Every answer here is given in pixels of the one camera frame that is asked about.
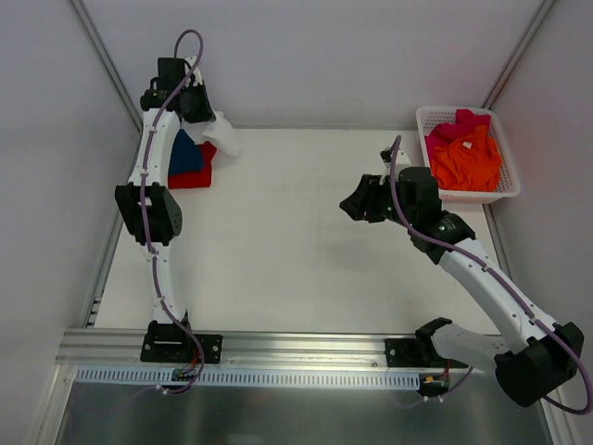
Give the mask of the pink t shirt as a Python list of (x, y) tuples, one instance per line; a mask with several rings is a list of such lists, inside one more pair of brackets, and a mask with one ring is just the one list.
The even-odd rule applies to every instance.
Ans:
[(491, 116), (488, 114), (475, 114), (467, 108), (457, 109), (453, 123), (438, 123), (424, 138), (428, 158), (433, 160), (439, 147), (449, 146), (453, 141), (473, 134), (477, 126), (485, 126), (489, 130), (490, 122)]

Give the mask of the folded blue t shirt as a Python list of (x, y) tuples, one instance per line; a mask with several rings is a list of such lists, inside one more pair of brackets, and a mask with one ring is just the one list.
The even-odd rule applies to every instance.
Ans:
[(200, 172), (205, 165), (199, 145), (185, 130), (180, 130), (173, 141), (168, 175)]

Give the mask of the folded red t shirt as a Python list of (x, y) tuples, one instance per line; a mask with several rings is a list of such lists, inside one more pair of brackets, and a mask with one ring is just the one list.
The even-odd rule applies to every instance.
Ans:
[(203, 167), (199, 171), (187, 171), (169, 175), (170, 189), (196, 189), (209, 188), (212, 184), (212, 162), (217, 153), (217, 148), (210, 142), (196, 146), (193, 152), (202, 155)]

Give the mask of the aluminium frame post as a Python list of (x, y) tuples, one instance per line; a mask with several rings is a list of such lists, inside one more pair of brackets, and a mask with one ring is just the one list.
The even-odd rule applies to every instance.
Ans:
[(67, 0), (74, 18), (79, 23), (82, 33), (91, 46), (99, 64), (101, 65), (107, 79), (120, 100), (126, 115), (132, 122), (133, 127), (140, 132), (142, 130), (142, 119), (132, 101), (132, 97), (126, 88), (120, 73), (108, 52), (107, 46), (97, 29), (95, 22), (83, 0)]
[(544, 0), (539, 2), (534, 14), (530, 20), (528, 20), (517, 43), (511, 50), (503, 68), (486, 95), (486, 98), (482, 103), (483, 108), (492, 109), (497, 104), (498, 100), (503, 95), (505, 88), (509, 85), (513, 75), (518, 70), (525, 55), (535, 42), (537, 36), (558, 4), (559, 1), (557, 0)]

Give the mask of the aluminium mounting rail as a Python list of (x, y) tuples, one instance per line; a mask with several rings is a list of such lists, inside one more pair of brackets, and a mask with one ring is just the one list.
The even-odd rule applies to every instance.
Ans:
[[(185, 365), (140, 361), (147, 332), (181, 330), (162, 327), (133, 329), (69, 329), (61, 339), (56, 363), (104, 365)], [(222, 336), (219, 368), (371, 371), (390, 368), (384, 340), (413, 337), (388, 334), (305, 334), (255, 332), (196, 332)]]

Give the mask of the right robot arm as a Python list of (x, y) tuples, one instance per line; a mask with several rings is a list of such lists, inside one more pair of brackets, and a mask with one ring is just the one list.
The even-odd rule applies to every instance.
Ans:
[(548, 401), (550, 392), (575, 375), (582, 376), (586, 396), (592, 396), (592, 381), (580, 360), (583, 332), (541, 311), (487, 257), (474, 230), (443, 209), (428, 169), (365, 174), (339, 207), (356, 222), (390, 221), (405, 227), (412, 245), (461, 284), (502, 336), (496, 341), (436, 318), (415, 332), (414, 353), (421, 364), (432, 367), (450, 360), (490, 373), (523, 407)]

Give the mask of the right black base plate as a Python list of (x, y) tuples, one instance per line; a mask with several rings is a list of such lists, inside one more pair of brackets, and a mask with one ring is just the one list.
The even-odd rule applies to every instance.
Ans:
[(390, 368), (466, 369), (467, 364), (441, 357), (416, 337), (388, 337), (384, 340), (385, 360)]

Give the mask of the right aluminium frame post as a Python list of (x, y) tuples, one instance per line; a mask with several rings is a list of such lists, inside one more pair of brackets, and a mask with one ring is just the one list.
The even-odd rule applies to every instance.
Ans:
[(525, 55), (535, 42), (537, 36), (558, 4), (559, 1), (557, 0), (544, 0), (539, 2), (534, 14), (530, 20), (528, 20), (517, 43), (511, 50), (503, 68), (486, 95), (486, 98), (482, 103), (483, 108), (492, 109), (497, 104), (498, 100), (503, 95), (505, 88), (509, 85), (513, 75), (518, 70)]

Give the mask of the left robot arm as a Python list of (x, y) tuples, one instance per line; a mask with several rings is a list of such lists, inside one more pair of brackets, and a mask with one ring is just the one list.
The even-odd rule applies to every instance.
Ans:
[(183, 214), (168, 188), (170, 157), (183, 122), (213, 115), (196, 61), (158, 60), (158, 74), (140, 99), (143, 130), (137, 159), (115, 200), (128, 233), (148, 267), (152, 319), (142, 362), (205, 363), (203, 343), (191, 331), (186, 302), (173, 276), (172, 253), (183, 228)]

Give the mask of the orange t shirt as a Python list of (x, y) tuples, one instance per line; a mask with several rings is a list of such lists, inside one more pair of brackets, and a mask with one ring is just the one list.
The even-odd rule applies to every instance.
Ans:
[(438, 146), (430, 163), (441, 190), (487, 193), (498, 187), (501, 166), (497, 142), (486, 125)]

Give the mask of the white t shirt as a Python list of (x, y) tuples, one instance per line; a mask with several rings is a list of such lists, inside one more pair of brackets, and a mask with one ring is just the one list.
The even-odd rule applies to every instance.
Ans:
[(221, 111), (214, 111), (214, 119), (183, 125), (183, 130), (197, 144), (211, 143), (229, 157), (240, 154), (238, 136), (234, 127), (225, 119)]

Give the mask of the left aluminium frame post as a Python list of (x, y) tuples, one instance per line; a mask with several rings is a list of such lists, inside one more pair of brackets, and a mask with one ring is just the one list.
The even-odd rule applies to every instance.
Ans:
[(140, 132), (142, 130), (142, 119), (132, 101), (132, 97), (126, 88), (120, 73), (108, 52), (107, 46), (97, 29), (95, 22), (83, 0), (67, 0), (74, 18), (79, 23), (82, 33), (91, 46), (99, 64), (101, 65), (107, 79), (120, 100), (126, 115), (132, 122), (133, 127)]

